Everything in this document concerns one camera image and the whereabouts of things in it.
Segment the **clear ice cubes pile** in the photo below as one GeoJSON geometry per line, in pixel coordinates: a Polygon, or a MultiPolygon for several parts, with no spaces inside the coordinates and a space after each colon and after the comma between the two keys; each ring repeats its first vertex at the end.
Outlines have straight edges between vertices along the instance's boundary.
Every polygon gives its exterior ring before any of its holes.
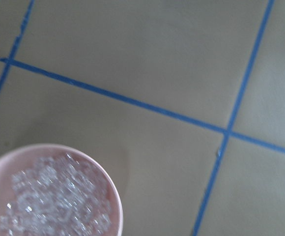
{"type": "Polygon", "coordinates": [[[112,226],[105,176],[70,154],[40,157],[11,183],[15,199],[0,216],[7,236],[101,236],[112,226]]]}

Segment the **pink bowl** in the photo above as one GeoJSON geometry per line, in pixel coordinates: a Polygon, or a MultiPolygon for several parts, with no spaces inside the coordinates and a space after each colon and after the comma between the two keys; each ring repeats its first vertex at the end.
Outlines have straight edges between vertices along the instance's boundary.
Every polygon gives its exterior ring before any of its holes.
{"type": "Polygon", "coordinates": [[[104,233],[105,236],[120,236],[123,233],[123,209],[119,193],[111,177],[104,168],[87,154],[58,144],[34,144],[19,147],[0,157],[0,216],[4,213],[8,200],[14,199],[15,195],[11,187],[11,176],[23,169],[31,168],[34,162],[42,156],[59,157],[61,154],[68,153],[78,161],[84,160],[92,166],[97,167],[105,176],[108,182],[107,196],[111,204],[112,212],[110,219],[112,225],[104,233]]]}

